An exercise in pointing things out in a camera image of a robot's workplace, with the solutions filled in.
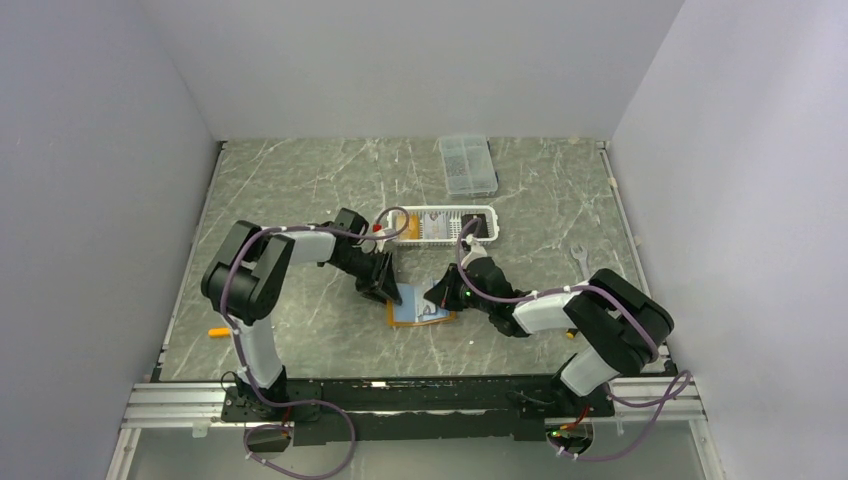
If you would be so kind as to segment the silver VIP card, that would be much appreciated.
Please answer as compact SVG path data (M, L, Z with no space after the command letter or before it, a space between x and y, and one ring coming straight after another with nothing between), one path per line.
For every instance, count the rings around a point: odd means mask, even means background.
M442 212L426 212L422 216L421 237L426 240L441 240L449 237L448 221Z

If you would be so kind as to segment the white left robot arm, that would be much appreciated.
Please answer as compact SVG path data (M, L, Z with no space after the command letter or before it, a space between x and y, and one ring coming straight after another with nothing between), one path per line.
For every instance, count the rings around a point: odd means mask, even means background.
M410 214L397 208L398 227L382 225L343 208L332 221L262 227L239 220L209 263L201 293L231 331L239 361L237 379L251 388L248 407L264 420L287 406L286 368L276 350L269 315L277 305L290 266L329 264L354 278L356 291L378 303L400 303L393 255L386 245L408 230Z

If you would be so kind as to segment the orange leather card holder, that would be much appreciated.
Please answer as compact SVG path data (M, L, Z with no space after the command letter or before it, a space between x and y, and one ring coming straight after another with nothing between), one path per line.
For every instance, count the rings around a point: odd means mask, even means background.
M424 327L456 319L455 312L438 307L426 300L423 294L435 283L428 281L423 284L399 283L398 290L402 303L387 303L387 324L390 327Z

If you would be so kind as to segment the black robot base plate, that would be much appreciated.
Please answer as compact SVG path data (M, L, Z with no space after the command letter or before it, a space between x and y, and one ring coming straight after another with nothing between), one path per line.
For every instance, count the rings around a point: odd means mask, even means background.
M542 441L558 421L610 418L603 388L579 397L550 375L291 379L291 409L262 405L244 386L225 390L226 424L286 420L297 446L346 441L510 437Z

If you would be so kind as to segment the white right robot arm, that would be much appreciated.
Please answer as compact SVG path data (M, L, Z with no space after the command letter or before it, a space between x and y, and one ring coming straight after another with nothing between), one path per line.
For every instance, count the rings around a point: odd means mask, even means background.
M657 360L659 346L674 329L664 307L606 268L573 286L521 291L492 258L481 257L450 264L423 297L451 312L481 311L507 337L581 333L587 348L565 361L550 391L553 406L564 415L578 413L602 384L641 373Z

